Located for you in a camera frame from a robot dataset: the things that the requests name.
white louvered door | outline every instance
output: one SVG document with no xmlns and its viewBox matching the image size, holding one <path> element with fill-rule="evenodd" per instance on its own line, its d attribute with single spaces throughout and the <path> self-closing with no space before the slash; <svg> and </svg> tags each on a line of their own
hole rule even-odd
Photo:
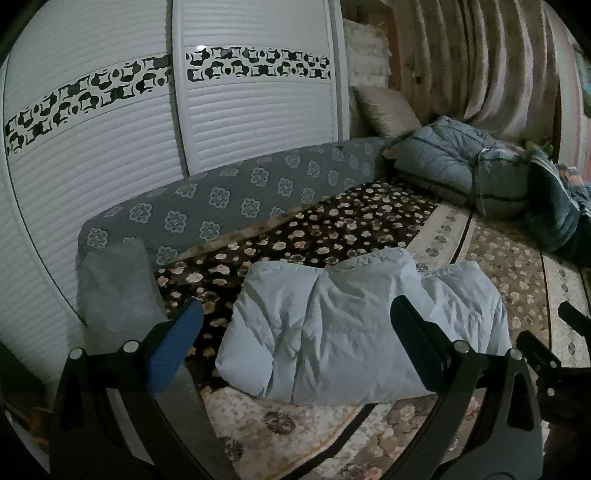
<svg viewBox="0 0 591 480">
<path fill-rule="evenodd" d="M 330 12 L 327 0 L 174 0 L 190 174 L 342 137 Z"/>
<path fill-rule="evenodd" d="M 335 46 L 338 0 L 47 2 L 1 70 L 0 340 L 54 383 L 80 342 L 86 220 L 183 171 L 347 138 Z"/>
<path fill-rule="evenodd" d="M 8 60 L 4 124 L 14 132 L 7 140 L 15 194 L 73 308 L 84 221 L 182 178 L 167 83 L 168 8 L 166 0 L 52 0 Z M 43 109 L 50 114 L 41 117 Z"/>
</svg>

blue padding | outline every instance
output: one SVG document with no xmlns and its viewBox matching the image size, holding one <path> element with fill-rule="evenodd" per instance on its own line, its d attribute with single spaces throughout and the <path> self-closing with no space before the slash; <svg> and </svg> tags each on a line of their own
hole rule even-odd
<svg viewBox="0 0 591 480">
<path fill-rule="evenodd" d="M 203 306 L 193 300 L 148 361 L 148 391 L 165 391 L 203 327 Z"/>
</svg>

gray sofa cover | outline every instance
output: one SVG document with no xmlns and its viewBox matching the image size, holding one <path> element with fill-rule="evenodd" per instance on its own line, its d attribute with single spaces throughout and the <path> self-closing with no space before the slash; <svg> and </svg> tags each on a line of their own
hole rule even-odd
<svg viewBox="0 0 591 480">
<path fill-rule="evenodd" d="M 140 238 L 152 267 L 164 265 L 193 245 L 374 180 L 384 148 L 394 142 L 374 137 L 295 148 L 159 187 L 87 220 L 78 262 L 88 252 Z"/>
</svg>

black decorative pattern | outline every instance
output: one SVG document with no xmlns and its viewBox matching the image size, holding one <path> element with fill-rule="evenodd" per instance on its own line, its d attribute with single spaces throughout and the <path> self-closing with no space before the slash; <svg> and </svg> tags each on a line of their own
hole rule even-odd
<svg viewBox="0 0 591 480">
<path fill-rule="evenodd" d="M 4 126 L 7 156 L 15 154 L 73 118 L 121 100 L 168 87 L 169 55 L 130 60 L 98 70 L 53 90 Z"/>
<path fill-rule="evenodd" d="M 191 82 L 223 77 L 330 79 L 328 57 L 282 48 L 200 47 L 186 51 Z"/>
</svg>

beige pillow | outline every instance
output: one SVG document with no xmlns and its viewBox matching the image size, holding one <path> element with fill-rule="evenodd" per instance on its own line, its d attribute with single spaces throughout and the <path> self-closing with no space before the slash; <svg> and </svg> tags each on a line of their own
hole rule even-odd
<svg viewBox="0 0 591 480">
<path fill-rule="evenodd" d="M 365 116 L 382 137 L 396 138 L 421 128 L 401 92 L 382 87 L 354 87 Z"/>
</svg>

